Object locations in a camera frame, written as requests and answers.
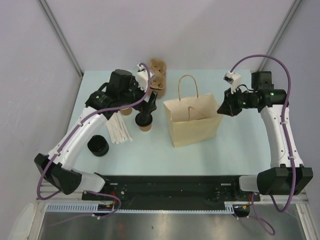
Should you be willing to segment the brown paper bag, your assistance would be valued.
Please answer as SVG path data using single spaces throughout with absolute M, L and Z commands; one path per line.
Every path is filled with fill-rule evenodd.
M 181 97 L 180 86 L 185 77 L 193 79 L 195 96 Z M 180 77 L 177 92 L 178 98 L 163 102 L 173 146 L 179 148 L 213 138 L 223 118 L 217 113 L 220 105 L 214 95 L 200 95 L 197 81 L 190 74 Z

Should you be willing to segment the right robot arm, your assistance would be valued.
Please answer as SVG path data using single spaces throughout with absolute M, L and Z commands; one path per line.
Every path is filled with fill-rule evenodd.
M 242 175 L 230 188 L 231 196 L 242 201 L 249 192 L 262 195 L 298 195 L 313 178 L 313 170 L 305 167 L 299 156 L 290 126 L 287 93 L 276 89 L 269 71 L 251 75 L 252 90 L 241 91 L 242 77 L 227 72 L 224 80 L 231 87 L 224 91 L 218 114 L 237 116 L 243 109 L 257 109 L 266 128 L 270 147 L 270 169 L 257 175 Z

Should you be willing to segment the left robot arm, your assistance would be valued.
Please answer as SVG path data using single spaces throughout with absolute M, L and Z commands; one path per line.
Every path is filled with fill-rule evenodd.
M 151 90 L 154 75 L 144 63 L 138 64 L 136 75 L 123 69 L 114 70 L 109 81 L 89 96 L 77 122 L 63 139 L 47 154 L 39 153 L 35 157 L 34 163 L 41 174 L 37 188 L 46 180 L 65 195 L 86 191 L 93 192 L 100 200 L 107 199 L 111 188 L 103 177 L 76 171 L 76 160 L 96 129 L 122 109 L 133 108 L 139 112 L 135 123 L 142 131 L 151 128 L 158 95 Z

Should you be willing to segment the single cardboard cup carrier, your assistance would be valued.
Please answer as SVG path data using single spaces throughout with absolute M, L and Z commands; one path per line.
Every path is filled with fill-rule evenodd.
M 189 121 L 195 121 L 195 120 L 202 120 L 202 119 L 206 119 L 207 117 L 200 112 L 199 110 L 197 110 L 196 108 L 189 106 L 188 107 L 188 120 Z

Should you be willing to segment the single brown paper cup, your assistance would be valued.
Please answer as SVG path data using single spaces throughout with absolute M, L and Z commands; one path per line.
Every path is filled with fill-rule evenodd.
M 152 124 L 149 124 L 149 125 L 145 125 L 145 126 L 139 126 L 139 129 L 142 131 L 142 132 L 148 132 L 150 129 L 152 128 Z

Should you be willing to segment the black cup lid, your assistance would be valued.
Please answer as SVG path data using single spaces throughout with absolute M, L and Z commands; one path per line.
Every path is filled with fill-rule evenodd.
M 135 116 L 135 123 L 139 127 L 147 127 L 152 124 L 152 121 L 153 117 L 151 114 L 140 112 Z

